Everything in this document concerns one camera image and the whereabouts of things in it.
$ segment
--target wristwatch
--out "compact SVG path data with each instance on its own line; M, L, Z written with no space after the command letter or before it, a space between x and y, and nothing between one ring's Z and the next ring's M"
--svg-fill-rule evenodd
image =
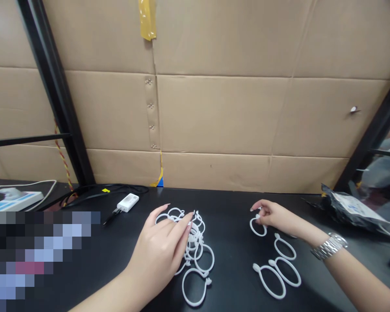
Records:
M331 237L326 242L311 250L311 253L321 261L328 259L342 247L348 247L347 241L341 235L336 233L328 233L328 235Z

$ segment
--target hand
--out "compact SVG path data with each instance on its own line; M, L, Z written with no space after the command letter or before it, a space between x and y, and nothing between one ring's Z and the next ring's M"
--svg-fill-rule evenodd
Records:
M256 220L258 224L270 225L286 234L300 238L303 238L303 233L307 228L313 227L309 222L275 202L261 199L251 207L250 211L259 207L262 208L258 213L260 218Z
M156 297L178 271L191 230L188 223L193 212L178 223L165 219L155 224L157 216L168 205L150 213L123 272L133 281L135 294L142 296L143 306Z

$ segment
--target forearm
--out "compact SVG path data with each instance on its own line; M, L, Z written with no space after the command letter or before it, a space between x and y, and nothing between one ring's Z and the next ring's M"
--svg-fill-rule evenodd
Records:
M138 312L145 305L144 298L135 293L133 281L124 270L70 312Z
M308 223L298 228L297 237L315 248L329 235ZM390 289L346 249L342 248L324 263L358 311L390 312Z

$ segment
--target black tabletop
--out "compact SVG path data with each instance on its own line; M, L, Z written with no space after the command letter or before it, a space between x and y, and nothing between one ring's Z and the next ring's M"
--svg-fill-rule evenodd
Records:
M0 179L0 185L21 185L21 184L30 184L34 183L36 181L20 181L20 180L5 180ZM17 186L16 188L20 191L30 191L30 192L42 192L43 196L46 196L46 194L49 192L50 188L52 187L53 182L43 182L38 183L35 185L30 186ZM57 182L55 184L55 187L53 188L52 192L49 194L47 199L43 201L38 207L34 209L34 211L42 210L46 207L49 207L53 205L54 203L58 202L61 197L63 197L65 194L69 193L69 185L68 183L61 183ZM4 194L0 194L0 201L4 199ZM26 207L24 210L29 209L32 206L35 206L37 203L34 203L33 205L30 205L29 207Z
M101 219L104 220L123 197L125 195L113 194L90 199L71 211L101 211ZM337 224L304 200L315 202L319 197L152 188L149 193L141 195L130 212L121 213L107 227L98 225L90 238L83 238L81 250L65 250L64 262L54 263L54 273L42 276L42 284L36 282L33 290L26 289L25 309L67 311L108 283L127 265L148 214L160 205L171 203L170 207L186 212L199 210L206 225L204 241L215 254L215 265L209 273L212 284L207 288L203 304L196 309L355 311L323 262L309 252L309 246L283 233L282 238L296 250L297 258L292 264L299 271L302 284L298 288L286 284L286 296L282 300L274 299L266 292L252 265L268 264L268 260L275 259L278 253L273 246L274 229L269 228L265 237L258 237L249 227L249 220L255 216L249 208L261 198L278 202L326 232L334 231L344 236L349 242L348 250L390 287L390 239ZM210 261L211 257L204 252L199 263L207 267ZM287 266L280 266L284 274L294 280L293 272ZM280 293L279 281L266 271L263 271L263 277L268 286L275 293ZM182 296L182 279L183 273L174 277L144 311L193 310ZM188 276L185 290L192 301L201 298L203 288L203 281L197 274Z

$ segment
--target wrist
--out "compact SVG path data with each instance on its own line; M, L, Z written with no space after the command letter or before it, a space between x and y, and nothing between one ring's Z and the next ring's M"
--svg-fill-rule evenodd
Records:
M295 236L304 240L312 248L322 245L327 239L329 239L329 235L327 233L308 221L305 221L305 223L298 228L297 232L298 233Z
M127 301L127 312L142 310L150 299L145 298L145 292L140 291L138 287L138 279L133 278L132 272L127 270L127 267L118 275L119 287L122 289L124 299Z

